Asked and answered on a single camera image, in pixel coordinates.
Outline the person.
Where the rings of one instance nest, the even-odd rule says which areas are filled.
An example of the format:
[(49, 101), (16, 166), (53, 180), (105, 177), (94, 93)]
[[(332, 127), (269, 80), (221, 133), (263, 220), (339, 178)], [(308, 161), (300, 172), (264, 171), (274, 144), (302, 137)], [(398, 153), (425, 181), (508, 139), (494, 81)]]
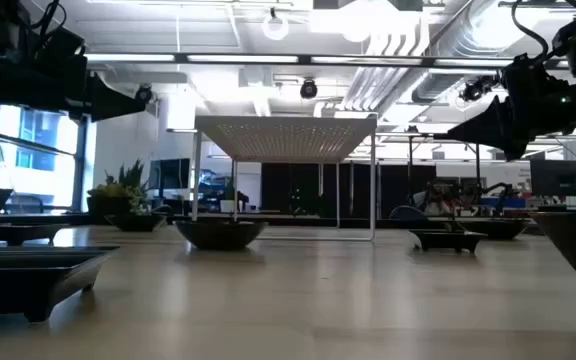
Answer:
[(426, 216), (454, 217), (460, 204), (459, 187), (455, 183), (428, 182), (422, 191), (413, 194), (413, 206)]

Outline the white ceiling pipes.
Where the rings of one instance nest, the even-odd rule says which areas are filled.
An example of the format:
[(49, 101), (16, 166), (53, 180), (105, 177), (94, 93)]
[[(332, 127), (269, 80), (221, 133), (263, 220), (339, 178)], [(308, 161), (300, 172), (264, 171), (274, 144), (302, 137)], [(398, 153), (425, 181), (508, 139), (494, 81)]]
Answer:
[[(366, 54), (418, 56), (425, 51), (429, 41), (429, 26), (418, 24), (403, 32), (373, 35)], [(377, 111), (380, 104), (406, 72), (407, 70), (404, 68), (358, 68), (338, 109)]]

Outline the white perforated shelf riser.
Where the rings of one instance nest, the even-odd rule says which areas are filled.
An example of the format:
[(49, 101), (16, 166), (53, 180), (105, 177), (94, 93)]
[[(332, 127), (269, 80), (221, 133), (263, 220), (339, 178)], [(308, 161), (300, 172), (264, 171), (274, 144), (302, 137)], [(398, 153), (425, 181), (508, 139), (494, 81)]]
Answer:
[(339, 166), (365, 139), (370, 140), (369, 230), (366, 237), (329, 237), (329, 242), (371, 243), (376, 235), (377, 118), (200, 116), (195, 120), (193, 200), (191, 219), (198, 219), (199, 171), (202, 139), (208, 137), (237, 164), (332, 163)]

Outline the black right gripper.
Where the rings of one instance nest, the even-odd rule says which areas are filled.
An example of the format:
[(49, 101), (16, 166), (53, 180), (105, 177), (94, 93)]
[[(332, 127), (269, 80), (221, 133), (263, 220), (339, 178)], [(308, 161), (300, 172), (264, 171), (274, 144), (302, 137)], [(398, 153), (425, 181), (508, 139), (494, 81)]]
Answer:
[(482, 113), (435, 138), (497, 148), (514, 161), (524, 155), (532, 138), (571, 132), (567, 80), (550, 75), (524, 53), (502, 71), (502, 84), (508, 93), (504, 102), (495, 96)]

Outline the long ceiling light bar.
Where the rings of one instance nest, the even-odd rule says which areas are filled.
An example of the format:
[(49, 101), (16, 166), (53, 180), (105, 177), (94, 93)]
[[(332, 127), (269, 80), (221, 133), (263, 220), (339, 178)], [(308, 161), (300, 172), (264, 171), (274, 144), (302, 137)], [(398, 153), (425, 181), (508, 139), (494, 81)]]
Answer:
[(442, 69), (501, 69), (512, 58), (354, 56), (354, 55), (277, 55), (243, 53), (92, 53), (89, 63), (198, 64), (198, 65), (295, 65), (332, 67), (392, 67)]

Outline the black computer monitor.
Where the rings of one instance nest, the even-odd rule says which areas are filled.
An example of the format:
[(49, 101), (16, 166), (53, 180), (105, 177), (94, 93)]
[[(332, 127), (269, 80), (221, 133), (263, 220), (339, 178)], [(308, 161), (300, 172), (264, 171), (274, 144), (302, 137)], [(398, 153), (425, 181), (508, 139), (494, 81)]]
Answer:
[(186, 189), (189, 181), (190, 159), (153, 160), (150, 164), (149, 189)]
[(530, 161), (532, 194), (536, 196), (576, 196), (576, 161)]

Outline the black aluminium table frame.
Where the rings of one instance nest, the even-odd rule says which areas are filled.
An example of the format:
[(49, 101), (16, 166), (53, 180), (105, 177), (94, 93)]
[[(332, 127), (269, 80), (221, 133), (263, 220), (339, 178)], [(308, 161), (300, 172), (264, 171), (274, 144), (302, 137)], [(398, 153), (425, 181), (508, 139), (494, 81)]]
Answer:
[[(270, 226), (296, 226), (296, 227), (340, 227), (347, 229), (368, 229), (367, 218), (318, 218), (312, 216), (289, 216), (289, 215), (264, 215), (264, 214), (241, 214), (239, 221), (265, 222)], [(109, 225), (110, 222), (103, 216), (95, 217), (88, 213), (72, 214), (13, 214), (0, 215), (0, 224), (29, 225), (29, 224), (69, 224), (74, 226), (84, 225)], [(377, 229), (407, 229), (414, 226), (427, 228), (443, 228), (445, 224), (466, 226), (472, 223), (494, 223), (531, 226), (531, 219), (518, 218), (485, 218), (485, 217), (457, 217), (455, 219), (431, 217), (428, 220), (396, 220), (377, 219)]]

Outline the large office window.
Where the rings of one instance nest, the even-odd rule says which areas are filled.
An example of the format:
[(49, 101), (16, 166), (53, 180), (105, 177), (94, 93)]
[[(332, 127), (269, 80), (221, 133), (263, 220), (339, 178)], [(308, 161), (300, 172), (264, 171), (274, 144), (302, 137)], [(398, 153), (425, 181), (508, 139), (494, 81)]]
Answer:
[(0, 104), (0, 189), (5, 214), (82, 208), (87, 127), (67, 116)]

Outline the square black mini plate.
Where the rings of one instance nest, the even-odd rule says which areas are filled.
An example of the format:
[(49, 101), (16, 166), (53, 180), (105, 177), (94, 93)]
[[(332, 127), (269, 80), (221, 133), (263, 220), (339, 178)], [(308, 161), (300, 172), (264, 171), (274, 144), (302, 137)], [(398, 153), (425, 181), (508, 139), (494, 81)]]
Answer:
[(48, 239), (52, 241), (66, 224), (0, 225), (0, 241), (9, 246), (21, 246), (25, 241)]
[(93, 289), (103, 264), (119, 248), (0, 247), (0, 314), (46, 321), (56, 305)]
[(470, 231), (411, 229), (410, 232), (418, 238), (414, 247), (422, 251), (453, 249), (457, 253), (463, 250), (474, 253), (478, 243), (487, 238), (486, 234)]

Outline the potted green succulent plant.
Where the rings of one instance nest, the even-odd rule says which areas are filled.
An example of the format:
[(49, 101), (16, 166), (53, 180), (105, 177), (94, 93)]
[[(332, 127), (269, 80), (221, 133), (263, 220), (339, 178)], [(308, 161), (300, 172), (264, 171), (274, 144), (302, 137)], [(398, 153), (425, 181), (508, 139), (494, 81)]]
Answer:
[(96, 217), (148, 214), (143, 170), (144, 163), (137, 159), (130, 167), (122, 164), (117, 177), (107, 173), (104, 183), (87, 191), (88, 212)]

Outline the black room partition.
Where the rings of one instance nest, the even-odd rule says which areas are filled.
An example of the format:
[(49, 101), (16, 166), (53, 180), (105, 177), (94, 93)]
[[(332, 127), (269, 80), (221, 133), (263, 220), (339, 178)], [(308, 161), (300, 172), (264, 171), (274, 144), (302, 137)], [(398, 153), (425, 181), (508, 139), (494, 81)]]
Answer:
[[(434, 166), (376, 166), (375, 213), (385, 219), (423, 192), (437, 177)], [(367, 219), (370, 215), (368, 164), (264, 163), (261, 168), (261, 208), (288, 215)]]

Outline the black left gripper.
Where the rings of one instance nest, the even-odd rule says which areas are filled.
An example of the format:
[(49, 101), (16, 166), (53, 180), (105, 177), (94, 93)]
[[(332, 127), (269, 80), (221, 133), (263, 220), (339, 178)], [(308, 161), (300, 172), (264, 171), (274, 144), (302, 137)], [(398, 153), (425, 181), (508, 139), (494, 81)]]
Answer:
[[(48, 85), (36, 96), (35, 108), (43, 111), (62, 112), (71, 120), (84, 119), (84, 102), (87, 83), (85, 40), (63, 27), (50, 31), (41, 29), (35, 37), (35, 69), (48, 78)], [(108, 85), (96, 72), (91, 75), (91, 88), (97, 97), (122, 95), (132, 99), (95, 102), (92, 121), (139, 113), (146, 105), (136, 101), (137, 90), (129, 92)]]

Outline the leaf-shaped black mini plate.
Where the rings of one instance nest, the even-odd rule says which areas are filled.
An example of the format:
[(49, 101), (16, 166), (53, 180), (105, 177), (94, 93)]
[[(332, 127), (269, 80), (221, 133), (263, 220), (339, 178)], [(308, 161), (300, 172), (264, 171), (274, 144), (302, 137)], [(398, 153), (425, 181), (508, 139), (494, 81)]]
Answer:
[(267, 227), (265, 222), (175, 221), (174, 225), (196, 248), (215, 251), (242, 250)]
[(528, 226), (527, 220), (478, 218), (457, 221), (464, 230), (484, 234), (488, 240), (513, 240)]

